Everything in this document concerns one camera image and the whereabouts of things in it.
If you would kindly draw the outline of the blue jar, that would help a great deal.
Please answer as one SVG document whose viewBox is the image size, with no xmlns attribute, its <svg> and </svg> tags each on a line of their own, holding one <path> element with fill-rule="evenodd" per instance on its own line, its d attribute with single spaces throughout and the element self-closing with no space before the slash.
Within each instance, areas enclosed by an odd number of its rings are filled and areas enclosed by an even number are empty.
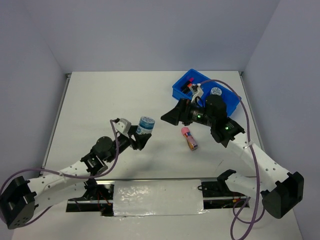
<svg viewBox="0 0 320 240">
<path fill-rule="evenodd" d="M 223 93 L 222 89 L 219 88 L 219 87 L 213 87 L 211 90 L 210 90 L 210 94 L 211 95 L 217 95 L 217 96 L 221 96 Z"/>
<path fill-rule="evenodd" d="M 142 116 L 136 129 L 138 135 L 151 134 L 155 126 L 155 120 L 148 116 Z"/>
</svg>

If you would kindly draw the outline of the orange tip black highlighter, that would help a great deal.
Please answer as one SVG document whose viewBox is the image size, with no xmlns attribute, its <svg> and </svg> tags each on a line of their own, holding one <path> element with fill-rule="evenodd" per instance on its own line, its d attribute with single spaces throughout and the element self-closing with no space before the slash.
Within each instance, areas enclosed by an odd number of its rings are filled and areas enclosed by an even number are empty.
<svg viewBox="0 0 320 240">
<path fill-rule="evenodd" d="M 187 94 L 190 92 L 190 87 L 192 86 L 192 83 L 190 82 L 186 82 L 181 88 L 181 92 L 184 93 L 184 94 Z"/>
</svg>

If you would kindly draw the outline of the pink cap glue tube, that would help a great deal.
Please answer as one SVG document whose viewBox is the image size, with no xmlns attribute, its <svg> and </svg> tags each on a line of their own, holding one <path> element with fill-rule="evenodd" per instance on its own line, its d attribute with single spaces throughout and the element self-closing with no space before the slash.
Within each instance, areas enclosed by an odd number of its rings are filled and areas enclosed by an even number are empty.
<svg viewBox="0 0 320 240">
<path fill-rule="evenodd" d="M 183 137 L 185 138 L 188 147 L 191 151 L 194 151 L 198 148 L 198 143 L 197 141 L 194 139 L 193 135 L 191 134 L 191 131 L 189 130 L 188 127 L 183 127 L 181 129 L 181 134 L 183 135 Z"/>
</svg>

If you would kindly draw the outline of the pink cap black highlighter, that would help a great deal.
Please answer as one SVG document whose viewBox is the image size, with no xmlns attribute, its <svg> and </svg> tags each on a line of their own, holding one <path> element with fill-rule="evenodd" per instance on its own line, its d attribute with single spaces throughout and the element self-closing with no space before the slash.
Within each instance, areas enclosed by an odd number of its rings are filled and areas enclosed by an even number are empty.
<svg viewBox="0 0 320 240">
<path fill-rule="evenodd" d="M 184 86 L 188 86 L 189 84 L 192 84 L 193 81 L 194 81 L 194 78 L 191 77 L 190 79 L 188 79 L 188 80 L 185 82 Z"/>
</svg>

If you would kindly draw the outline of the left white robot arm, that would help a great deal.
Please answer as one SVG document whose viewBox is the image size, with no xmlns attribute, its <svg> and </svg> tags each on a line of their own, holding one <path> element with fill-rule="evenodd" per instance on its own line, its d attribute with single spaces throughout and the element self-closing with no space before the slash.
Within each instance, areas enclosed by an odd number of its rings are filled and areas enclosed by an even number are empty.
<svg viewBox="0 0 320 240">
<path fill-rule="evenodd" d="M 128 147 L 142 150 L 151 134 L 120 134 L 112 140 L 104 136 L 97 140 L 90 152 L 76 163 L 60 170 L 46 170 L 45 176 L 24 179 L 18 171 L 0 189 L 0 213 L 10 230 L 32 223 L 32 217 L 43 214 L 50 207 L 81 194 L 91 200 L 97 196 L 95 178 L 109 174 L 119 155 Z"/>
</svg>

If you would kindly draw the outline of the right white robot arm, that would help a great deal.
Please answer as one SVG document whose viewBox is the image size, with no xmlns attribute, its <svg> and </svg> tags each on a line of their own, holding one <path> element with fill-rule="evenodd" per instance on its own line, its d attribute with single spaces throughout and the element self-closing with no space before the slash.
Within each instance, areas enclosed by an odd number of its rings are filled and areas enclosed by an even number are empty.
<svg viewBox="0 0 320 240">
<path fill-rule="evenodd" d="M 232 150 L 252 170 L 256 179 L 236 170 L 227 170 L 218 177 L 217 190 L 223 196 L 238 192 L 262 203 L 274 218 L 281 219 L 303 199 L 304 177 L 291 173 L 249 140 L 249 132 L 227 116 L 227 105 L 219 95 L 209 95 L 204 106 L 182 98 L 160 118 L 171 125 L 198 123 L 210 127 L 213 139 Z"/>
</svg>

